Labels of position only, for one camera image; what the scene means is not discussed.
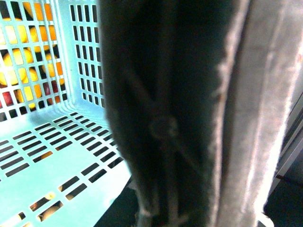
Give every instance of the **dark fabric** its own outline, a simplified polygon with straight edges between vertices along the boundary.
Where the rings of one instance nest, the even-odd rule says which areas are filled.
[[[140,227],[257,224],[297,76],[294,8],[101,1],[107,118],[137,184]]]

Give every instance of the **light blue plastic crate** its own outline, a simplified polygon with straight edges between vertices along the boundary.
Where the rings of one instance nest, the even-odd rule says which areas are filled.
[[[30,4],[32,20],[24,2]],[[19,215],[21,220],[5,226],[92,227],[130,177],[105,120],[98,2],[0,0],[0,9],[0,73],[7,82],[0,88],[0,226]],[[6,14],[10,21],[3,20]],[[39,26],[45,26],[47,41],[42,41]],[[30,35],[33,27],[39,42]],[[18,33],[14,42],[8,33],[12,29],[25,29],[27,42],[21,42]],[[52,59],[46,59],[48,52],[36,55],[37,46],[42,50],[49,46]],[[26,63],[24,48],[31,51],[32,63]],[[13,66],[7,67],[3,58],[7,53],[13,56],[14,49],[20,50],[24,64],[12,60]],[[48,71],[50,63],[55,67],[54,77]],[[62,75],[57,70],[60,63]],[[31,77],[28,83],[21,81],[19,71],[25,69],[29,75],[29,68],[36,70],[38,81]],[[15,71],[18,84],[11,84],[10,70]],[[64,86],[59,86],[60,79]],[[58,92],[52,89],[54,81]],[[44,90],[46,85],[50,94]],[[27,98],[26,87],[33,100]],[[37,97],[34,91],[39,87]],[[19,90],[24,102],[16,96]],[[7,101],[7,105],[8,92],[12,103]],[[53,199],[47,200],[50,193]],[[37,217],[53,205],[61,207],[40,222]]]

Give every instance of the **crate slot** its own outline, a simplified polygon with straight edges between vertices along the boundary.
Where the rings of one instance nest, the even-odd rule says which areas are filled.
[[[38,144],[41,144],[41,143],[42,143],[41,141],[36,141],[35,143],[29,144],[29,145],[23,147],[22,149],[23,150],[28,150],[28,149],[33,148],[33,147],[35,147],[35,146],[37,146]]]
[[[81,11],[81,5],[77,5],[77,12],[78,12],[78,20],[82,22],[82,11]]]
[[[95,42],[96,42],[96,43],[99,43],[99,32],[98,32],[98,28],[95,27],[95,28],[94,28],[94,31],[95,31]]]
[[[76,21],[76,17],[75,17],[75,8],[73,5],[70,5],[70,9],[71,9],[71,20],[72,21]]]
[[[96,123],[92,122],[92,123],[89,123],[88,125],[85,125],[86,128],[90,128],[91,126],[95,125]]]
[[[106,174],[107,171],[105,169],[101,169],[99,172],[97,172],[95,175],[89,178],[89,181],[91,183],[94,183],[96,180],[98,180],[100,177],[102,177],[104,174]]]
[[[82,184],[80,184],[77,188],[75,188],[74,190],[72,190],[70,193],[68,193],[67,195],[66,195],[66,197],[67,196],[72,196],[72,197],[76,197],[77,195],[79,195],[84,189],[86,189],[87,188],[87,186],[84,184],[84,183],[82,183]]]
[[[27,155],[31,157],[31,156],[33,156],[35,154],[38,154],[39,152],[41,152],[41,151],[43,151],[45,149],[47,149],[47,147],[46,146],[42,146],[42,147],[40,147],[38,149],[35,149],[35,150],[29,152]]]
[[[96,132],[96,131],[98,131],[99,129],[102,129],[102,127],[101,127],[101,126],[97,126],[96,128],[91,129],[91,131],[92,131],[92,132]]]
[[[1,12],[2,18],[7,18],[7,17],[11,18],[5,1],[0,1],[0,9],[1,9],[0,12]]]
[[[84,124],[84,123],[86,123],[86,122],[88,122],[88,121],[89,121],[89,119],[84,119],[84,120],[80,121],[80,123],[81,123],[81,124]]]
[[[50,142],[50,144],[51,144],[51,145],[55,145],[55,144],[57,144],[57,143],[59,143],[59,142],[65,140],[65,139],[67,139],[66,136],[62,136],[62,137],[60,137],[60,138],[58,138],[58,139],[56,139],[56,140]]]
[[[112,138],[112,134],[106,136],[103,140],[104,140],[104,141],[108,141],[108,140],[110,140],[111,138]]]
[[[22,138],[22,137],[24,137],[24,136],[27,136],[27,135],[29,135],[29,134],[31,134],[32,132],[31,131],[26,131],[26,132],[24,132],[24,133],[22,133],[22,134],[20,134],[20,135],[17,135],[17,136],[15,136],[15,137],[13,137],[13,139],[14,140],[18,140],[18,139],[20,139],[20,138]]]
[[[110,164],[108,164],[107,166],[109,168],[114,168],[116,165],[118,165],[119,163],[121,163],[123,161],[123,158],[119,157],[117,158],[115,161],[111,162]]]
[[[29,208],[32,211],[35,211],[35,210],[39,209],[40,207],[42,207],[44,204],[46,204],[49,201],[50,200],[47,200],[45,197],[42,197],[40,200],[38,200],[37,202],[35,202],[32,205],[30,205]]]
[[[0,122],[6,121],[7,119],[5,113],[0,113]]]
[[[81,119],[81,118],[83,118],[82,115],[80,115],[80,116],[78,116],[78,117],[75,117],[76,120],[79,120],[79,119]]]
[[[62,184],[58,189],[61,188],[61,191],[65,191],[66,189],[68,189],[69,187],[71,187],[74,183],[76,183],[77,181],[79,181],[79,177],[74,176],[72,179],[68,180],[67,182],[65,182],[64,184]]]
[[[63,129],[64,131],[69,131],[69,130],[72,130],[74,128],[76,128],[78,126],[78,124],[73,124],[71,126],[68,126],[67,128]]]
[[[111,157],[113,157],[113,156],[115,156],[115,152],[110,152],[109,154],[107,154],[107,155],[105,155],[103,158],[101,158],[100,160],[102,161],[102,162],[106,162],[107,160],[109,160]]]
[[[83,130],[84,130],[83,128],[79,128],[79,129],[77,129],[75,131],[70,132],[69,135],[74,136],[74,135],[76,135],[77,133],[79,133],[79,132],[81,132]]]
[[[21,166],[15,168],[15,169],[9,171],[9,172],[6,173],[5,175],[6,175],[7,177],[13,176],[14,174],[20,172],[21,170],[24,170],[24,169],[27,168],[27,167],[29,167],[29,164],[28,164],[28,163],[25,163],[25,164],[23,164],[23,165],[21,165]]]
[[[8,147],[6,147],[6,148],[2,148],[2,149],[0,149],[0,154],[1,153],[3,153],[3,152],[5,152],[5,151],[8,151],[8,150],[10,150],[10,149],[13,149],[14,147],[12,146],[12,145],[10,145],[10,146],[8,146]]]
[[[84,138],[84,137],[86,137],[86,136],[88,136],[88,135],[89,135],[89,133],[88,133],[88,132],[85,132],[85,133],[83,133],[82,135],[76,137],[75,140],[78,141],[78,140],[80,140],[80,139],[82,139],[82,138]]]
[[[13,160],[13,161],[8,162],[7,164],[2,165],[0,168],[1,168],[2,170],[4,170],[4,169],[6,169],[6,168],[8,168],[8,167],[11,167],[11,166],[17,164],[18,162],[23,161],[23,160],[24,160],[23,157],[19,157],[19,158]]]
[[[112,141],[112,142],[110,143],[110,145],[111,145],[111,146],[116,145],[116,141]]]
[[[52,135],[49,135],[49,136],[45,137],[45,139],[46,140],[50,140],[50,139],[52,139],[52,138],[54,138],[54,137],[56,137],[56,136],[58,136],[60,134],[61,134],[61,132],[58,131],[58,132],[56,132],[56,133],[54,133]]]
[[[87,174],[89,174],[91,171],[93,171],[94,169],[96,169],[99,166],[99,164],[94,163],[92,164],[90,167],[86,168],[85,170],[83,170],[81,173],[83,176],[86,176]]]
[[[98,151],[96,151],[95,153],[94,153],[94,156],[99,156],[99,155],[101,155],[101,154],[103,154],[105,151],[107,151],[108,150],[108,147],[103,147],[103,148],[101,148],[100,150],[98,150]]]
[[[56,147],[56,150],[62,150],[63,148],[65,148],[65,147],[67,147],[67,146],[69,146],[69,145],[71,145],[71,144],[72,144],[71,141],[67,141],[66,143],[64,143],[64,144],[62,144],[62,145]]]
[[[88,41],[91,43],[92,42],[92,39],[91,39],[91,28],[87,27],[86,30],[87,30]]]
[[[10,2],[11,7],[14,9],[13,13],[15,18],[21,19],[22,20],[22,16],[21,16],[21,12],[20,12],[20,8],[19,8],[19,4],[16,1],[11,1]]]
[[[36,138],[37,138],[36,136],[31,136],[31,137],[26,138],[25,140],[22,140],[22,141],[18,142],[17,144],[22,145],[22,144],[25,144],[25,143],[33,140],[33,139],[36,139]]]
[[[13,227],[13,226],[16,226],[25,217],[26,217],[25,214],[23,212],[21,212],[21,213],[19,213],[17,215],[14,215],[14,216],[10,217],[8,220],[6,220],[4,223],[2,223],[1,226],[2,227]]]
[[[0,146],[7,144],[8,142],[9,142],[8,140],[2,141],[2,142],[0,142]]]
[[[41,126],[35,128],[35,130],[36,130],[36,131],[39,131],[39,130],[44,129],[44,128],[46,128],[47,126],[50,126],[50,125],[51,125],[50,123],[47,123],[47,124],[44,124],[44,125],[41,125]]]
[[[97,7],[96,7],[96,5],[92,5],[92,9],[93,9],[93,21],[95,23],[97,23]]]
[[[91,69],[91,75],[92,75],[92,77],[96,78],[95,65],[91,64],[90,65],[90,69]]]
[[[102,143],[100,141],[98,141],[97,143],[94,143],[93,145],[89,146],[88,148],[86,148],[88,151],[91,151],[97,147],[99,147]]]
[[[103,135],[105,135],[105,134],[108,133],[108,132],[109,132],[109,130],[105,129],[105,130],[99,132],[97,135],[98,135],[98,136],[103,136]]]
[[[4,161],[4,160],[6,160],[6,159],[8,159],[10,157],[13,157],[13,156],[15,156],[17,154],[19,154],[19,153],[17,151],[14,151],[14,152],[9,153],[9,154],[7,154],[7,155],[5,155],[3,157],[0,157],[0,162]]]
[[[54,123],[58,123],[58,122],[61,122],[61,121],[65,120],[65,119],[67,119],[67,118],[68,118],[67,116],[64,116],[64,117],[58,118],[57,120],[54,120],[53,122]]]
[[[89,139],[81,142],[81,145],[85,146],[85,145],[89,144],[90,142],[94,141],[95,139],[96,139],[95,137],[90,137]]]
[[[46,152],[45,154],[43,154],[43,155],[41,155],[41,156],[39,156],[39,157],[36,157],[36,158],[34,158],[33,159],[33,162],[39,162],[39,161],[41,161],[41,160],[43,160],[43,159],[45,159],[45,158],[47,158],[47,157],[49,157],[49,156],[51,156],[53,153],[51,152],[51,151],[48,151],[48,152]]]
[[[40,135],[43,136],[43,135],[48,134],[48,133],[50,133],[51,131],[54,131],[54,130],[56,130],[55,127],[49,128],[48,130],[45,130],[45,131],[41,132]]]
[[[84,10],[85,10],[85,19],[86,19],[86,22],[89,22],[89,6],[85,5],[84,6]]]
[[[66,122],[64,122],[64,123],[59,124],[58,126],[59,126],[59,127],[63,127],[63,126],[65,126],[65,125],[68,125],[69,123],[72,123],[72,120],[68,120],[68,121],[66,121]]]
[[[58,202],[54,203],[51,207],[46,209],[44,212],[42,212],[40,214],[40,216],[42,217],[41,221],[42,222],[45,221],[50,216],[52,216],[55,212],[57,212],[57,210],[59,210],[63,206],[63,204],[62,205],[60,205],[60,204],[62,204],[61,201],[58,201]]]

